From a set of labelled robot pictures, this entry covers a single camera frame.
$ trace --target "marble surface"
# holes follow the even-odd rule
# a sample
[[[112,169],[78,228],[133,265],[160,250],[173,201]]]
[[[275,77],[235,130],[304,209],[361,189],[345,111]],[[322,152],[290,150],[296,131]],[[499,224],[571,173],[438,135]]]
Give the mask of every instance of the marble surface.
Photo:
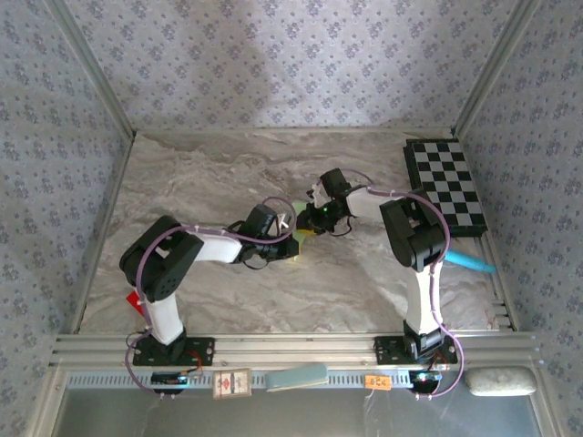
[[[138,135],[87,300],[83,332],[130,332],[143,323],[118,261],[160,215],[222,227],[245,219],[267,196],[308,200],[328,169],[356,168],[377,185],[408,189],[403,133],[216,133]],[[194,265],[178,291],[194,332],[393,331],[406,313],[402,268],[384,226],[356,219],[343,238],[308,238],[302,254],[253,271],[214,262]],[[455,247],[476,254],[472,239]],[[454,329],[496,329],[486,276],[446,264],[441,300]]]

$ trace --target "red tag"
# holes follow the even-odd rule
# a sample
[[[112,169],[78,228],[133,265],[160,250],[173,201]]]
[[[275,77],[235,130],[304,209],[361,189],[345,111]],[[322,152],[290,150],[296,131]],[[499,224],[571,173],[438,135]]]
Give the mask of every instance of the red tag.
[[[142,310],[142,306],[138,304],[139,301],[139,295],[138,292],[133,290],[131,293],[129,293],[126,296],[126,300],[129,302],[129,304],[134,307],[136,309],[137,312],[139,312],[142,317],[144,316],[144,311]]]

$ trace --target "blue object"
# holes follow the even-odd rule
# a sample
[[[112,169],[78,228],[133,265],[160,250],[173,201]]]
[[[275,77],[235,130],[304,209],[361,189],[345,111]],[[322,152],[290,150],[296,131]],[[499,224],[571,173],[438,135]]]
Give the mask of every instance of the blue object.
[[[486,273],[496,272],[496,267],[487,262],[455,250],[448,250],[445,254],[445,260],[472,270],[485,271]]]
[[[287,371],[272,371],[265,378],[267,391],[282,391],[300,389],[328,383],[328,368],[317,363],[310,366],[289,369]]]

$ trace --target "checkerboard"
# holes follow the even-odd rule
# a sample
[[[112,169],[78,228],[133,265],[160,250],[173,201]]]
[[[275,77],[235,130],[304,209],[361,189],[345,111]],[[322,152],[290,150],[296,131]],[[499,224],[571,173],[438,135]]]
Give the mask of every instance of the checkerboard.
[[[408,139],[404,155],[412,189],[425,190],[444,214],[452,237],[480,237],[487,231],[457,140]]]

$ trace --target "mounting bracket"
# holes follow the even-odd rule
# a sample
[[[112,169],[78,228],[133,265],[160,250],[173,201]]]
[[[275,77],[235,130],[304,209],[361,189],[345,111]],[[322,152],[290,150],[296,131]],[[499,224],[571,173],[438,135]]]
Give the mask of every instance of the mounting bracket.
[[[169,346],[162,345],[150,335],[136,344],[133,365],[137,367],[196,367],[199,364],[201,367],[212,366],[215,344],[215,339],[212,337],[185,336],[180,341],[179,350],[175,351]]]
[[[441,352],[442,357],[435,357],[435,363],[444,364],[444,359],[447,360],[447,364],[457,364],[457,353],[455,350],[454,341],[449,338],[444,338],[444,343],[434,350],[434,353]],[[376,363],[378,365],[388,365],[388,364],[417,364],[419,362],[425,362],[431,357],[433,353],[429,356],[422,356],[418,360],[412,357],[409,352],[407,352],[404,344],[403,335],[395,336],[383,336],[374,338],[374,353],[376,354]]]

